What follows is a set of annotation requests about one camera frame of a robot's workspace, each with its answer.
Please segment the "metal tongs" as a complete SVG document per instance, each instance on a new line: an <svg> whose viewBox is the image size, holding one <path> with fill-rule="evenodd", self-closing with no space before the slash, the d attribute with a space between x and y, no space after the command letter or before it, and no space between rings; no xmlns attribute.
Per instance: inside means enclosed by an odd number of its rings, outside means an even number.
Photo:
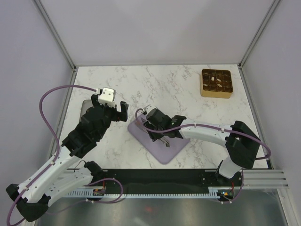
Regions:
<svg viewBox="0 0 301 226"><path fill-rule="evenodd" d="M146 122L146 120L145 120L144 118L141 118L141 122L136 121L136 122L135 122L135 125L136 125L140 130L142 130L144 133L146 133L146 134L148 134L148 135L150 136L149 132L148 132L148 131L146 130L146 128L144 127L144 123L145 123L145 122ZM153 142L159 140L159 141L161 141L166 147L170 147L169 141L168 141L166 138L164 138L164 137L159 138L158 136L156 136L156 138L154 138L154 136L152 136L152 137L150 136L150 138L151 138L151 140L152 140Z"/></svg>

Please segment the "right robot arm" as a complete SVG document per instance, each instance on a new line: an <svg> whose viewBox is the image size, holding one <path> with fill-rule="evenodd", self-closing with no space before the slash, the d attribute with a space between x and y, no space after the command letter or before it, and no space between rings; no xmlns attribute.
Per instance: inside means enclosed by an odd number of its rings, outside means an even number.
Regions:
<svg viewBox="0 0 301 226"><path fill-rule="evenodd" d="M242 169L252 169L260 147L260 139L242 121L232 125L215 125L188 119L185 116L169 117L154 108L146 114L143 123L152 141L162 137L197 139L224 147L228 157L215 173L216 183L225 186Z"/></svg>

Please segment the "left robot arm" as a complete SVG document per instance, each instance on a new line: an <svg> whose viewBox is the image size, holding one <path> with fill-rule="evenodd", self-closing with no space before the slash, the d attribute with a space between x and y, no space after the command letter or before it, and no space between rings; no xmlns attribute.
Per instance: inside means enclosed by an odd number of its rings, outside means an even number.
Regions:
<svg viewBox="0 0 301 226"><path fill-rule="evenodd" d="M24 220L33 222L43 216L48 208L67 193L81 186L101 184L103 170L94 161L70 176L59 176L97 146L113 121L128 119L128 104L120 103L117 111L114 96L91 96L92 107L82 115L78 125L62 141L61 147L37 172L20 184L10 184L6 192L13 200Z"/></svg>

